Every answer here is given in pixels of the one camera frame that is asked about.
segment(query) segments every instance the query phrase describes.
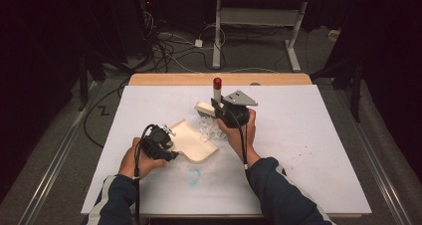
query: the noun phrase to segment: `person's left hand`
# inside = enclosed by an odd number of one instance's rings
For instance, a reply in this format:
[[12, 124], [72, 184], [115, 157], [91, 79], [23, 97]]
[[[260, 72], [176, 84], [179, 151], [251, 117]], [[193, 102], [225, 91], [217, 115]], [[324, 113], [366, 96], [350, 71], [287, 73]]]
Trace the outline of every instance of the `person's left hand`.
[[[133, 143], [130, 149], [127, 150], [126, 154], [124, 155], [123, 160], [121, 161], [120, 170], [118, 174], [127, 176], [129, 178], [134, 177], [134, 154], [136, 145], [139, 143], [140, 138], [135, 137], [133, 139]], [[164, 159], [157, 159], [154, 160], [149, 158], [143, 150], [140, 152], [139, 158], [139, 177], [145, 177], [152, 169], [157, 167], [162, 167], [166, 164]]]

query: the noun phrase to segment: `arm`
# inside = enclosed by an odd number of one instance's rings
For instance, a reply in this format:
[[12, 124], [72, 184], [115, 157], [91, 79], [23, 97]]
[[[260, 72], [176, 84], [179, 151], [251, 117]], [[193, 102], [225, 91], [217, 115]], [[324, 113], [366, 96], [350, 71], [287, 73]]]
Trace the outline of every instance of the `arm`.
[[[109, 176], [103, 185], [96, 205], [83, 224], [132, 224], [130, 206], [136, 199], [133, 183], [134, 154], [139, 138], [133, 139], [132, 147], [120, 164], [118, 175]], [[139, 159], [140, 178], [153, 168], [162, 167], [165, 160], [153, 160], [142, 151]]]
[[276, 168], [272, 157], [259, 159], [250, 172], [250, 185], [261, 211], [273, 224], [331, 224], [325, 213]]
[[[249, 183], [260, 200], [263, 215], [273, 224], [331, 224], [317, 205], [306, 198], [287, 176], [279, 173], [274, 158], [261, 158], [255, 151], [256, 113], [249, 110], [249, 121], [242, 127], [247, 141], [247, 162], [250, 168]], [[217, 119], [220, 129], [242, 160], [242, 142], [237, 128], [228, 128]]]

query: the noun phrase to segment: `table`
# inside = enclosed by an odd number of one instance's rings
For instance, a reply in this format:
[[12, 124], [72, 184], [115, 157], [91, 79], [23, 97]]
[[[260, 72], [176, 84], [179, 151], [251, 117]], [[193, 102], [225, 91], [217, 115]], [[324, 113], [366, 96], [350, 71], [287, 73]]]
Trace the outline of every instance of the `table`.
[[[281, 161], [288, 176], [329, 216], [371, 212], [317, 86], [307, 75], [137, 74], [124, 89], [82, 213], [94, 206], [103, 180], [118, 171], [131, 138], [148, 123], [172, 125], [184, 117], [197, 126], [194, 104], [209, 100], [215, 77], [223, 81], [223, 95], [240, 89], [258, 101], [257, 151]], [[225, 140], [213, 143], [219, 149], [205, 162], [194, 164], [179, 155], [142, 179], [140, 213], [146, 217], [262, 216], [233, 149]]]
[[301, 66], [294, 45], [301, 29], [307, 5], [308, 2], [302, 2], [299, 10], [224, 8], [221, 5], [221, 0], [217, 0], [212, 67], [220, 68], [221, 46], [223, 45], [220, 36], [220, 32], [222, 32], [221, 24], [293, 26], [291, 38], [285, 40], [285, 45], [293, 71], [300, 72]]

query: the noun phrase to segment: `person's right hand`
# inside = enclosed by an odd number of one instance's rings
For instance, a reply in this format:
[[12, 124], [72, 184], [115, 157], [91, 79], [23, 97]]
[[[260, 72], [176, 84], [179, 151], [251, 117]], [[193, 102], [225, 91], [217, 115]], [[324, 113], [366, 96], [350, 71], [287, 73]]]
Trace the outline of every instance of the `person's right hand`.
[[[254, 149], [254, 139], [255, 139], [255, 118], [256, 112], [252, 109], [249, 109], [249, 120], [248, 123], [242, 126], [242, 133], [245, 138], [245, 143], [247, 147], [247, 160], [248, 166], [251, 167], [258, 159], [260, 155]], [[217, 124], [220, 129], [226, 133], [227, 140], [235, 150], [239, 158], [243, 161], [242, 153], [242, 139], [238, 128], [229, 128], [220, 118], [217, 118]]]

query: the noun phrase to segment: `aluminum rail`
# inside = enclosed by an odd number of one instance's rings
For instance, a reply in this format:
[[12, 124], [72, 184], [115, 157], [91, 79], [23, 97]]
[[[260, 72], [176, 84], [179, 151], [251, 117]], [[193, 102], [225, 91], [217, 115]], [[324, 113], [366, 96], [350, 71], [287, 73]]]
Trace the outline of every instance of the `aluminum rail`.
[[409, 215], [404, 209], [403, 203], [401, 202], [400, 197], [397, 194], [396, 188], [388, 177], [387, 172], [382, 167], [381, 162], [378, 159], [378, 155], [376, 151], [372, 148], [372, 145], [369, 139], [367, 138], [361, 124], [356, 122], [354, 120], [353, 115], [348, 111], [348, 100], [347, 96], [345, 95], [345, 92], [338, 92], [337, 96], [340, 100], [341, 106], [343, 107], [344, 113], [347, 114], [350, 123], [353, 124], [353, 127], [357, 132], [357, 135], [359, 136], [360, 148], [362, 149], [362, 152], [366, 157], [369, 168], [378, 184], [379, 190], [382, 193], [396, 224], [413, 224], [411, 219], [409, 218]]
[[71, 124], [65, 138], [63, 139], [62, 143], [60, 144], [58, 151], [56, 152], [55, 157], [53, 158], [50, 166], [48, 167], [47, 171], [44, 173], [43, 178], [41, 179], [40, 184], [38, 185], [37, 190], [35, 191], [34, 195], [31, 198], [27, 208], [25, 209], [24, 213], [21, 216], [19, 221], [19, 225], [25, 224], [34, 224], [38, 213], [40, 212], [47, 196], [50, 193], [50, 190], [53, 187], [54, 182], [56, 181], [59, 172], [65, 163], [65, 160], [74, 144], [75, 136], [78, 134], [81, 124], [84, 122], [85, 116], [87, 116], [87, 112], [94, 103], [94, 98], [99, 93], [101, 88], [101, 84], [93, 82], [90, 88], [90, 92], [92, 98], [87, 102], [86, 107], [81, 111], [78, 112], [74, 122]]

